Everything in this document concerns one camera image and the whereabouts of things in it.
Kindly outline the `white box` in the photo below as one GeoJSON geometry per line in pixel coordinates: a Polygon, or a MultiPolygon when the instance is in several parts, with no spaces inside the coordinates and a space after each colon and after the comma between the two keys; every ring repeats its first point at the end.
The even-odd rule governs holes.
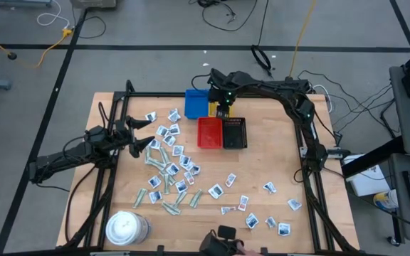
{"type": "Polygon", "coordinates": [[[376,165],[346,178],[345,181],[350,185],[356,196],[362,197],[388,191],[390,189],[390,179],[391,175],[384,173],[380,165],[376,165]]]}

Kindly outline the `white-lidded wipes canister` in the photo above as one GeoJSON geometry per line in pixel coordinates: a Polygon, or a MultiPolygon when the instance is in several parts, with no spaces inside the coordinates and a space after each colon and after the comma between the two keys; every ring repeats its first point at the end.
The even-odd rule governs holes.
{"type": "Polygon", "coordinates": [[[118,246],[136,245],[144,242],[152,226],[145,217],[128,211],[118,211],[105,227],[106,238],[118,246]]]}

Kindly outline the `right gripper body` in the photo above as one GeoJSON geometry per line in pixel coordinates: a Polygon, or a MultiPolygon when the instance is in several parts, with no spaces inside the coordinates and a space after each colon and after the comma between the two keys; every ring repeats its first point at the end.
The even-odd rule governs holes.
{"type": "Polygon", "coordinates": [[[212,68],[207,83],[210,85],[208,101],[217,102],[222,107],[229,107],[236,99],[237,91],[242,86],[239,81],[243,72],[236,71],[224,75],[219,70],[212,68]]]}

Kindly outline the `black arm base connector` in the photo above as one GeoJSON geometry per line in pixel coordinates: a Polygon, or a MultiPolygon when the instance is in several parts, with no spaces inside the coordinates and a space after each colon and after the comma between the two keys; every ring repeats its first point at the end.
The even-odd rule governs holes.
{"type": "Polygon", "coordinates": [[[328,149],[327,154],[329,159],[344,159],[349,156],[351,152],[346,149],[334,148],[328,149]]]}

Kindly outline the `yellow plastic basket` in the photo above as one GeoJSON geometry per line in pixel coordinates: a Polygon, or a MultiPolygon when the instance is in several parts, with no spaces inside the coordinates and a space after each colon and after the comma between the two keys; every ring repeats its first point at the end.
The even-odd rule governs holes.
{"type": "Polygon", "coordinates": [[[209,116],[217,117],[216,116],[216,107],[217,105],[223,106],[224,105],[232,105],[236,96],[229,91],[225,90],[209,90],[208,92],[208,101],[209,101],[209,116]]]}

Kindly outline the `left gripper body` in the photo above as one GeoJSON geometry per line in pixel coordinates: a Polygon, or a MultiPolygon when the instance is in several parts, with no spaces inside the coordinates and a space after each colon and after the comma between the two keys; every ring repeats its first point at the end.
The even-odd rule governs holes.
{"type": "Polygon", "coordinates": [[[137,157],[137,151],[135,150],[135,136],[133,132],[133,124],[135,119],[131,116],[126,116],[123,119],[119,119],[115,122],[115,143],[118,146],[128,146],[129,152],[132,157],[137,157]]]}

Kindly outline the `person's hand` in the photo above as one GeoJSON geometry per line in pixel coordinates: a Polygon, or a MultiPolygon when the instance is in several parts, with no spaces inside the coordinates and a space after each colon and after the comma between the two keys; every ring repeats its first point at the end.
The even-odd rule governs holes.
{"type": "Polygon", "coordinates": [[[262,256],[254,250],[247,250],[241,242],[236,243],[237,253],[234,256],[262,256]]]}

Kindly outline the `red plastic basket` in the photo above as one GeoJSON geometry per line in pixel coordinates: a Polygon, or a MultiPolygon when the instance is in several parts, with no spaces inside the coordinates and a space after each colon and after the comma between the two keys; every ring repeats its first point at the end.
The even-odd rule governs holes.
{"type": "Polygon", "coordinates": [[[222,120],[215,117],[200,117],[197,122],[197,146],[202,149],[223,147],[222,120]]]}

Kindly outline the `grey equipment case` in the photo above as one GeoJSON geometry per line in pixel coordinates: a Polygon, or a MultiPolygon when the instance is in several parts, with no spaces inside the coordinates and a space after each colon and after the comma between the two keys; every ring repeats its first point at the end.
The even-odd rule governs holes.
{"type": "Polygon", "coordinates": [[[87,9],[87,8],[115,8],[117,6],[117,0],[70,0],[70,3],[75,8],[87,9]]]}

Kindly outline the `black beam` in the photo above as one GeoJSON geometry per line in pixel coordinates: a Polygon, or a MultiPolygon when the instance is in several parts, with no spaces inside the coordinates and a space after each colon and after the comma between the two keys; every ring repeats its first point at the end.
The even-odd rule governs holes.
{"type": "Polygon", "coordinates": [[[396,137],[391,141],[383,144],[376,149],[362,155],[361,157],[342,166],[342,174],[345,178],[349,178],[359,174],[370,167],[386,161],[392,154],[403,154],[404,143],[402,136],[396,137]]]}

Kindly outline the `black plastic basket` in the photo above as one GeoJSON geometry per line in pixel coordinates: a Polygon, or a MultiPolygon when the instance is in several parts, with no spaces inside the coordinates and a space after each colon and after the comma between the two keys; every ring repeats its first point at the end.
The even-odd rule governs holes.
{"type": "Polygon", "coordinates": [[[223,148],[245,149],[248,146],[246,119],[244,117],[232,117],[223,119],[223,148]]]}

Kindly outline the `white yellow wipes tub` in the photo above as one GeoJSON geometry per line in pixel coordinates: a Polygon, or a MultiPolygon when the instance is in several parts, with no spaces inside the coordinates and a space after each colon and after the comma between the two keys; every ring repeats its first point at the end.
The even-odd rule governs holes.
{"type": "Polygon", "coordinates": [[[384,209],[392,210],[399,207],[396,189],[375,194],[373,197],[375,206],[384,209]]]}

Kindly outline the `blue plastic basket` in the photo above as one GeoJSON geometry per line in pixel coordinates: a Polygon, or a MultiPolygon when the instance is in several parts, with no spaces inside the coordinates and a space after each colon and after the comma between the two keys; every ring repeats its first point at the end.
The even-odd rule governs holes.
{"type": "Polygon", "coordinates": [[[184,116],[188,119],[207,117],[209,111],[208,90],[185,91],[184,116]]]}

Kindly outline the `black aluminium table frame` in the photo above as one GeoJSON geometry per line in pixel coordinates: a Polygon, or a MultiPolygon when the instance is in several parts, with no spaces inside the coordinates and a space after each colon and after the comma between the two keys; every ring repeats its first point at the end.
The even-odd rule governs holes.
{"type": "MultiPolygon", "coordinates": [[[[186,119],[184,111],[184,92],[134,92],[127,103],[127,114],[136,119],[144,119],[148,112],[155,111],[158,120],[139,131],[137,137],[154,135],[160,124],[166,125],[168,111],[178,108],[181,112],[181,136],[178,139],[185,145],[185,151],[201,166],[201,173],[187,195],[180,203],[180,215],[171,215],[163,207],[162,201],[151,204],[148,194],[139,208],[132,208],[140,188],[151,191],[148,179],[158,173],[154,166],[144,164],[144,154],[134,159],[128,149],[121,151],[115,173],[108,219],[120,210],[133,211],[146,217],[152,225],[150,236],[138,245],[113,245],[103,235],[99,237],[103,209],[97,216],[90,244],[91,252],[129,251],[131,255],[156,255],[158,245],[164,246],[164,255],[198,254],[199,246],[211,231],[218,232],[220,225],[236,229],[237,239],[255,250],[266,247],[268,253],[314,253],[315,248],[327,249],[325,226],[317,212],[310,215],[305,197],[304,184],[296,183],[293,174],[300,168],[297,138],[301,132],[287,116],[283,106],[276,100],[266,98],[239,98],[235,102],[235,115],[246,118],[248,148],[242,150],[200,149],[197,142],[197,121],[186,119]],[[237,175],[232,188],[224,184],[230,173],[237,175]],[[278,189],[269,194],[263,184],[272,181],[278,189]],[[220,184],[224,194],[219,199],[210,196],[208,189],[220,184]],[[197,208],[189,202],[194,194],[202,189],[197,208]],[[249,197],[246,211],[235,210],[221,214],[221,206],[237,206],[241,195],[249,197]],[[297,198],[302,208],[292,211],[288,199],[297,198]],[[245,223],[249,213],[254,213],[260,223],[250,230],[245,223]],[[290,223],[291,234],[279,236],[275,228],[269,228],[264,220],[273,216],[277,222],[290,223]]],[[[322,194],[327,199],[327,213],[342,237],[359,250],[345,183],[336,174],[323,170],[322,194]]]]}

